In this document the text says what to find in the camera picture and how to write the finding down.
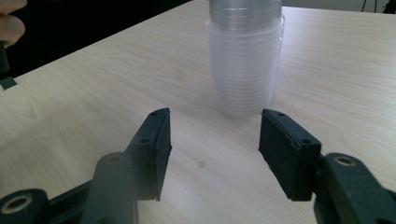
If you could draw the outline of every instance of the black cable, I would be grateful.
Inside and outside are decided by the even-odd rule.
[[[367,1],[367,0],[364,0],[363,8],[361,9],[361,11],[364,11],[364,6],[366,6],[366,1]]]

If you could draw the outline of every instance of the wood grain surface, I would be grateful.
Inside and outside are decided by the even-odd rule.
[[[363,161],[396,190],[394,16],[284,7],[272,109]],[[315,223],[287,200],[257,150],[260,115],[221,114],[212,98],[205,23],[193,1],[16,78],[0,91],[0,197],[50,198],[92,178],[153,110],[171,110],[173,151],[162,200],[140,223]]]

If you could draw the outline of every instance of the white wall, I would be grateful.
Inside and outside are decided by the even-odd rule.
[[[389,0],[377,0],[376,12],[382,13]],[[364,0],[283,0],[285,7],[311,7],[344,11],[361,11]],[[374,12],[375,0],[367,0],[365,12]]]

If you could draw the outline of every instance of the finger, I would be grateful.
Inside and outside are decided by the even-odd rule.
[[[6,47],[15,44],[25,32],[23,22],[15,16],[0,17],[0,41]]]
[[[6,15],[27,5],[27,0],[0,0],[0,14]]]

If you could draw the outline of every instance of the stack of plastic cups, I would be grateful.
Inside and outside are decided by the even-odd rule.
[[[214,97],[234,117],[272,103],[284,18],[278,0],[210,0],[209,34]]]

